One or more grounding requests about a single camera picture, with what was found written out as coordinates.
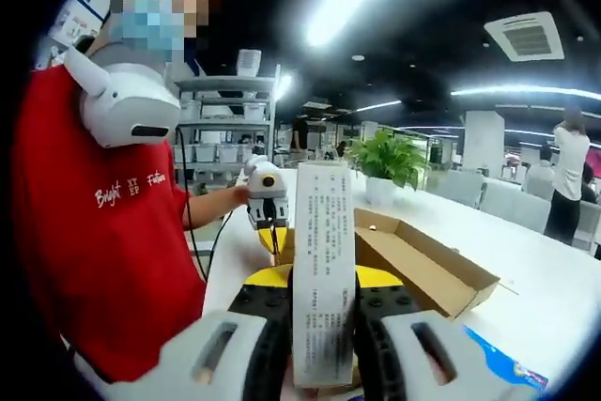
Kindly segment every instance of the cardboard box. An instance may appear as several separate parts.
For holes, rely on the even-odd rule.
[[[293,263],[290,230],[280,263]],[[424,310],[456,317],[491,295],[499,277],[411,225],[355,209],[357,265],[386,270],[400,278]]]

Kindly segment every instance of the black cable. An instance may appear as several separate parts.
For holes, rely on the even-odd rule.
[[[215,246],[217,246],[217,240],[219,239],[219,236],[222,234],[223,228],[225,227],[225,225],[227,224],[229,219],[232,217],[233,213],[234,213],[234,210],[229,212],[229,214],[227,215],[227,218],[225,218],[225,221],[223,221],[222,226],[217,231],[217,236],[215,237],[215,240],[213,241],[213,245],[210,247],[210,253],[208,254],[207,283],[208,283],[208,276],[210,275],[210,267],[213,265],[213,256],[215,255]]]
[[[205,278],[205,282],[208,281],[208,273],[205,273],[203,269],[203,264],[200,263],[200,255],[198,254],[198,248],[196,247],[196,239],[194,238],[194,231],[192,227],[192,213],[190,212],[190,196],[188,194],[188,178],[186,177],[186,147],[184,146],[184,134],[181,131],[181,128],[176,128],[176,133],[179,133],[179,143],[181,145],[181,159],[183,161],[184,167],[184,190],[186,191],[186,207],[188,208],[188,226],[190,227],[190,237],[192,239],[192,247],[194,248],[194,255],[196,255],[196,262],[198,262],[198,269],[200,269],[200,273]]]

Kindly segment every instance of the green plant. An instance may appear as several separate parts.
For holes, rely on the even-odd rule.
[[[366,176],[390,179],[399,187],[408,184],[413,190],[417,190],[419,169],[427,167],[424,153],[410,138],[391,137],[386,131],[354,141],[348,155]]]

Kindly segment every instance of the ceiling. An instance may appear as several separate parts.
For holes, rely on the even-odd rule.
[[[494,85],[538,85],[601,93],[601,6],[598,0],[368,0],[341,32],[320,47],[306,30],[321,0],[228,0],[200,30],[198,61],[208,74],[235,73],[238,49],[263,53],[262,75],[276,64],[294,76],[278,102],[278,119],[290,121],[307,101],[330,103],[327,113],[391,100],[402,103],[334,120],[375,120],[391,126],[460,126],[469,109],[497,110],[506,129],[550,133],[567,102],[601,115],[601,100],[573,94],[450,93]],[[512,62],[485,31],[485,23],[548,11],[557,25],[564,59]],[[363,55],[354,61],[352,55]],[[306,110],[323,117],[324,110]],[[601,143],[601,116],[587,116]],[[545,137],[516,135],[538,143]]]

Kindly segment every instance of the white vr headset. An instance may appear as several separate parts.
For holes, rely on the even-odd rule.
[[[132,63],[101,68],[74,47],[65,68],[86,96],[84,126],[102,147],[161,143],[179,122],[179,100],[155,70]]]

